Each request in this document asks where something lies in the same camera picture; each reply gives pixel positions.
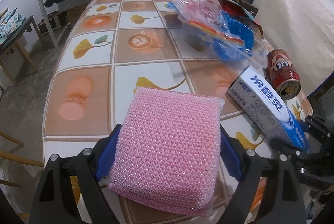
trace toothpaste box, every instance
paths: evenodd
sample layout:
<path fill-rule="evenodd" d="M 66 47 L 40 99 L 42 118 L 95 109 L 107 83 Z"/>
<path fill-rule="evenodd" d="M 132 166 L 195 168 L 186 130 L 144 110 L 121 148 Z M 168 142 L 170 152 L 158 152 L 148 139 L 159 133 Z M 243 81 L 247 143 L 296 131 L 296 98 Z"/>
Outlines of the toothpaste box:
<path fill-rule="evenodd" d="M 249 66 L 230 85 L 228 94 L 245 110 L 268 140 L 280 138 L 308 151 L 299 123 L 271 85 Z"/>

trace white sheet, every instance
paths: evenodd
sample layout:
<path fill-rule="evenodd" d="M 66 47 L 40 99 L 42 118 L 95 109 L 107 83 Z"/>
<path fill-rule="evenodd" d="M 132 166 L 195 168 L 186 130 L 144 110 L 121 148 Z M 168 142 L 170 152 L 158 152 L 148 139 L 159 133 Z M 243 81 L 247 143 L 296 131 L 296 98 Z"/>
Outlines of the white sheet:
<path fill-rule="evenodd" d="M 264 37 L 284 49 L 306 95 L 334 71 L 334 0 L 255 0 Z"/>

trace barcode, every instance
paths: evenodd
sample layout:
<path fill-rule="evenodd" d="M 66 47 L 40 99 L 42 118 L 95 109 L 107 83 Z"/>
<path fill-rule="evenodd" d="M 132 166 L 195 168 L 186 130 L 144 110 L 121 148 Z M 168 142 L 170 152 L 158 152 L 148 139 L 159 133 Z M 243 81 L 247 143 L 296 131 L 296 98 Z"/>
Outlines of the barcode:
<path fill-rule="evenodd" d="M 208 18 L 208 22 L 212 26 L 214 26 L 215 28 L 217 28 L 218 30 L 220 30 L 220 28 L 221 28 L 221 21 L 219 19 Z"/>

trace silver screw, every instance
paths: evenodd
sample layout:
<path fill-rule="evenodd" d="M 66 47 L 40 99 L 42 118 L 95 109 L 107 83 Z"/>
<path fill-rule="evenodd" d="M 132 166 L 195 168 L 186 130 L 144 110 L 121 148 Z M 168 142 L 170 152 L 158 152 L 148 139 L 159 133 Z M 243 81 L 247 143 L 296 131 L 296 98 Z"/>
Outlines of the silver screw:
<path fill-rule="evenodd" d="M 90 155 L 90 154 L 91 154 L 91 148 L 85 148 L 85 149 L 82 151 L 82 154 L 83 154 L 83 155 L 86 155 L 86 156 Z"/>
<path fill-rule="evenodd" d="M 284 154 L 280 155 L 280 159 L 285 162 L 287 160 L 287 157 Z"/>
<path fill-rule="evenodd" d="M 254 156 L 255 155 L 255 151 L 253 151 L 252 149 L 248 149 L 248 150 L 246 150 L 246 154 L 248 156 Z"/>
<path fill-rule="evenodd" d="M 57 154 L 53 154 L 53 155 L 51 155 L 51 157 L 50 157 L 50 160 L 51 161 L 56 161 L 58 159 L 58 155 Z"/>

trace clear plastic bag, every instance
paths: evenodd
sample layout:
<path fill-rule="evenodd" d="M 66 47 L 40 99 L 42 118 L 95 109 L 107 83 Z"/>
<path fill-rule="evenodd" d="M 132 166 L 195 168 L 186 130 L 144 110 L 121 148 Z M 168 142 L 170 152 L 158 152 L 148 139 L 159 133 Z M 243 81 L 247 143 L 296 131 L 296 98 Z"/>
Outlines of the clear plastic bag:
<path fill-rule="evenodd" d="M 248 27 L 230 18 L 218 0 L 173 0 L 173 4 L 185 32 L 196 34 L 220 60 L 267 67 L 262 42 L 254 39 Z"/>

